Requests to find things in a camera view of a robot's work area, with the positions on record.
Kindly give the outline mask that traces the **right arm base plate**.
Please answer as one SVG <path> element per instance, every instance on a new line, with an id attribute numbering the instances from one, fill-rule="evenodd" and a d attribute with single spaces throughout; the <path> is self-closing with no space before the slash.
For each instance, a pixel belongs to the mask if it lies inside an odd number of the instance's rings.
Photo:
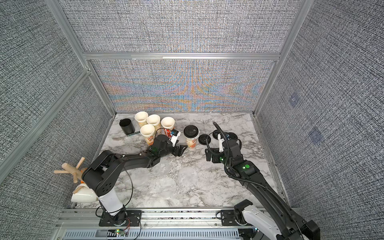
<path id="1" fill-rule="evenodd" d="M 258 219 L 251 217 L 250 219 L 246 220 L 241 217 L 240 214 L 236 214 L 234 210 L 220 210 L 218 218 L 221 221 L 222 226 L 225 227 L 257 227 L 260 224 Z"/>

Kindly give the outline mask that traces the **black lid back right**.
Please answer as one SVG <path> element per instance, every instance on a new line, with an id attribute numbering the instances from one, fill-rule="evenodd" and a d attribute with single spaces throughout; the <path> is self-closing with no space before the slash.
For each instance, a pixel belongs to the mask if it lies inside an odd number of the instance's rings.
<path id="1" fill-rule="evenodd" d="M 238 136 L 235 133 L 229 132 L 228 133 L 229 140 L 238 140 Z"/>

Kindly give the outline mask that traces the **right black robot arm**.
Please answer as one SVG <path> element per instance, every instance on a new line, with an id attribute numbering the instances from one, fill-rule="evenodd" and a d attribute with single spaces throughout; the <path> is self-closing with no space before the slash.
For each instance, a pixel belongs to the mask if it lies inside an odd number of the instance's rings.
<path id="1" fill-rule="evenodd" d="M 245 160 L 240 145 L 235 140 L 223 143 L 223 151 L 207 147 L 208 162 L 224 164 L 229 178 L 239 181 L 266 209 L 262 213 L 250 201 L 235 205 L 238 224 L 250 224 L 270 240 L 319 240 L 320 227 L 314 221 L 306 221 L 295 212 L 268 184 L 261 171 L 251 161 Z"/>

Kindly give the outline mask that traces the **red paper cup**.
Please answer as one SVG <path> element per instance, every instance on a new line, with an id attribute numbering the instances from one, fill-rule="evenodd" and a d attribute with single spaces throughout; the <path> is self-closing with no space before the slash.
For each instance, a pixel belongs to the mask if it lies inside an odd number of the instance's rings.
<path id="1" fill-rule="evenodd" d="M 172 117 L 165 117 L 161 120 L 161 125 L 164 129 L 165 135 L 170 137 L 171 131 L 175 128 L 175 120 Z"/>

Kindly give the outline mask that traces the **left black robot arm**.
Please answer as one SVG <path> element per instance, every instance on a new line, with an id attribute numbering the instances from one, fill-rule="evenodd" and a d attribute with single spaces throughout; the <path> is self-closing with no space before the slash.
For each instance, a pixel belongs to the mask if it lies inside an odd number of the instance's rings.
<path id="1" fill-rule="evenodd" d="M 176 145 L 165 135 L 155 137 L 154 143 L 139 154 L 114 154 L 103 151 L 82 174 L 82 181 L 98 197 L 103 213 L 101 219 L 114 226 L 127 223 L 128 214 L 115 191 L 115 184 L 124 171 L 140 168 L 152 168 L 162 157 L 169 154 L 180 157 L 187 145 Z"/>

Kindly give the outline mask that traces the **black lid front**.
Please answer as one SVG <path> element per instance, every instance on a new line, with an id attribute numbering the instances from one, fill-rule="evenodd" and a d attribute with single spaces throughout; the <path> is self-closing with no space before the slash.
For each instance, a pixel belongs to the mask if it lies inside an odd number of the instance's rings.
<path id="1" fill-rule="evenodd" d="M 199 135 L 198 127 L 194 125 L 188 125 L 184 128 L 184 136 L 188 139 L 196 138 Z"/>

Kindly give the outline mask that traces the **white mug on rack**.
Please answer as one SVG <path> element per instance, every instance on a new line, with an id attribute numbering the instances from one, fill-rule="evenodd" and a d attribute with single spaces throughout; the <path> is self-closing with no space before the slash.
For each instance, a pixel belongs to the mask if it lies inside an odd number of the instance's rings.
<path id="1" fill-rule="evenodd" d="M 98 200 L 96 193 L 86 184 L 80 184 L 73 191 L 72 203 L 93 203 Z"/>

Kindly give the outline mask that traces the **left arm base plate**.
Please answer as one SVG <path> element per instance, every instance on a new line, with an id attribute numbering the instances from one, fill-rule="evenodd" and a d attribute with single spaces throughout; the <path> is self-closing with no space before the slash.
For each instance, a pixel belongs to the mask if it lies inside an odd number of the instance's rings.
<path id="1" fill-rule="evenodd" d="M 101 220 L 99 221 L 99 227 L 127 227 L 128 225 L 131 227 L 138 227 L 141 218 L 141 210 L 120 211 L 115 216 L 103 212 Z"/>

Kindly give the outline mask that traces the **wooden peg rack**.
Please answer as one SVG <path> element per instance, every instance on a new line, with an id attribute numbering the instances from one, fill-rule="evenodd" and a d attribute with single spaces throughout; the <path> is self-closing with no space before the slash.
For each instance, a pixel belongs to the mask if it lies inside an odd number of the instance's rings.
<path id="1" fill-rule="evenodd" d="M 81 170 L 80 167 L 85 161 L 85 159 L 86 159 L 85 157 L 81 157 L 81 159 L 79 160 L 79 162 L 75 167 L 68 163 L 63 163 L 62 170 L 54 170 L 53 173 L 54 174 L 70 174 L 73 176 L 74 184 L 77 184 L 77 183 L 83 184 L 84 181 L 82 179 L 82 174 L 85 169 Z"/>

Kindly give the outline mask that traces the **black lid back middle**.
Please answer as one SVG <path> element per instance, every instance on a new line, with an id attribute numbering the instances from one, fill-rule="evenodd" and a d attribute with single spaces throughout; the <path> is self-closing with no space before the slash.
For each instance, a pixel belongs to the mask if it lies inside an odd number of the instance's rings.
<path id="1" fill-rule="evenodd" d="M 221 132 L 219 130 L 213 131 L 213 138 L 216 140 L 223 139 L 224 137 L 221 135 Z"/>

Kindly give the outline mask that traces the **black lid left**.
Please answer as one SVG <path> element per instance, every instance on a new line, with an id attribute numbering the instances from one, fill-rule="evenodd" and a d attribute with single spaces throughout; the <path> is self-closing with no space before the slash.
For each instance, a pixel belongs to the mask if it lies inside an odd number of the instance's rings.
<path id="1" fill-rule="evenodd" d="M 211 142 L 211 137 L 207 134 L 202 134 L 199 136 L 198 141 L 201 145 L 207 146 Z"/>

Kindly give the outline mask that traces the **black lid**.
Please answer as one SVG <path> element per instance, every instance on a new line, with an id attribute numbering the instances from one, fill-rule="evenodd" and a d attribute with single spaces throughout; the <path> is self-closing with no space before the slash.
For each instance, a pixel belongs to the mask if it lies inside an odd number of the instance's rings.
<path id="1" fill-rule="evenodd" d="M 188 125 L 184 128 L 184 136 L 188 139 L 196 138 L 199 135 L 198 127 L 194 125 Z"/>
<path id="2" fill-rule="evenodd" d="M 213 131 L 213 138 L 216 140 L 223 139 L 224 137 L 221 135 L 221 132 L 219 130 Z"/>
<path id="3" fill-rule="evenodd" d="M 202 134 L 199 136 L 198 141 L 201 145 L 207 146 L 211 142 L 211 137 L 207 134 Z"/>
<path id="4" fill-rule="evenodd" d="M 235 133 L 229 132 L 228 133 L 229 140 L 238 140 L 238 136 Z"/>

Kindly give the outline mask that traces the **black cylindrical cup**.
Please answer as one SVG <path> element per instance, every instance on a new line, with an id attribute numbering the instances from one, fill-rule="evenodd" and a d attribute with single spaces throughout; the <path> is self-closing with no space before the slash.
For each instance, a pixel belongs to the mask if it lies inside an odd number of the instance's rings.
<path id="1" fill-rule="evenodd" d="M 119 126 L 121 127 L 125 135 L 130 135 L 135 132 L 135 127 L 130 119 L 120 120 Z"/>

